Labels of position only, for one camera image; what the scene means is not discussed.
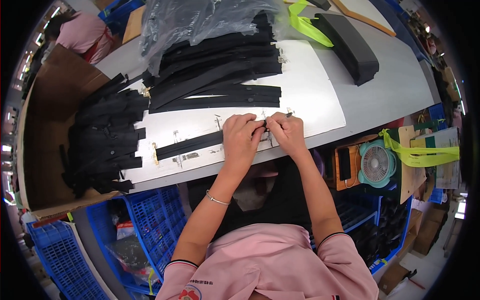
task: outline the pink t-shirt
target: pink t-shirt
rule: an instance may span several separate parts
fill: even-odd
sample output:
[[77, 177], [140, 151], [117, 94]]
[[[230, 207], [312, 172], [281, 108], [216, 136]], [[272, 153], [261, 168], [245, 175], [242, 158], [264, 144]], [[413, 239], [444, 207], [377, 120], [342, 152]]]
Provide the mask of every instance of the pink t-shirt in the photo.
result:
[[350, 236], [337, 233], [312, 251], [297, 225], [253, 224], [207, 250], [196, 267], [167, 265], [156, 300], [247, 300], [253, 291], [272, 300], [377, 300], [378, 287]]
[[106, 27], [105, 23], [98, 16], [85, 12], [77, 12], [74, 16], [76, 16], [75, 19], [61, 25], [56, 44], [61, 44], [75, 53], [83, 54], [101, 37], [90, 63], [101, 61], [108, 55], [112, 46], [103, 34]]

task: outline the right hand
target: right hand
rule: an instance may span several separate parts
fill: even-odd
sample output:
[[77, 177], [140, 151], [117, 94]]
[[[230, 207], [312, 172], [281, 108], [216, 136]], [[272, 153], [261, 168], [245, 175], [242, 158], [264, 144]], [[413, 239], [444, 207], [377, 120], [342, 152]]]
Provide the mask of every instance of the right hand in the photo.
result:
[[267, 128], [272, 132], [280, 147], [293, 159], [308, 152], [303, 137], [303, 121], [300, 118], [276, 112], [267, 117]]

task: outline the woman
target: woman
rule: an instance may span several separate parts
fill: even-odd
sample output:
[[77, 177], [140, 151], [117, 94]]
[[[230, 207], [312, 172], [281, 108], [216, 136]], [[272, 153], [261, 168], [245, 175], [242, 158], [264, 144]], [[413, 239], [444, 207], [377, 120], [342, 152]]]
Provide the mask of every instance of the woman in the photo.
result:
[[305, 146], [301, 119], [279, 112], [267, 117], [266, 127], [290, 157], [277, 161], [278, 176], [264, 206], [239, 211], [232, 194], [265, 130], [255, 119], [246, 114], [225, 121], [225, 163], [203, 199], [191, 201], [193, 213], [156, 299], [376, 300], [377, 285], [343, 233], [332, 195]]
[[107, 56], [114, 44], [112, 33], [102, 19], [85, 12], [53, 17], [45, 29], [45, 37], [51, 45], [60, 44], [91, 64]]

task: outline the desk fan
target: desk fan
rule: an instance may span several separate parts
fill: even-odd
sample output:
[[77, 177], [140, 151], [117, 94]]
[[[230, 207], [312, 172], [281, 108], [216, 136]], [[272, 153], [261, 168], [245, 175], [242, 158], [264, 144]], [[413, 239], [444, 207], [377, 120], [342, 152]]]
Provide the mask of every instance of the desk fan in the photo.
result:
[[361, 155], [359, 182], [368, 183], [374, 188], [386, 186], [396, 170], [395, 154], [385, 148], [383, 140], [364, 143], [359, 151]]

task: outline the hand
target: hand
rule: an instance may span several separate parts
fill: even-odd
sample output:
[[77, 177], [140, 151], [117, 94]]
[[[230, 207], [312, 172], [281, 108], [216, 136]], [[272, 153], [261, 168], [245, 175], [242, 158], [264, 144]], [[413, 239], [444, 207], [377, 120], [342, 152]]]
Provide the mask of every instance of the hand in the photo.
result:
[[247, 174], [264, 133], [263, 121], [254, 114], [233, 115], [223, 124], [224, 168], [240, 180]]
[[291, 116], [285, 117], [284, 113], [276, 112], [267, 117], [267, 128], [273, 133], [280, 147], [295, 160], [295, 158], [308, 152], [303, 137], [303, 121]]

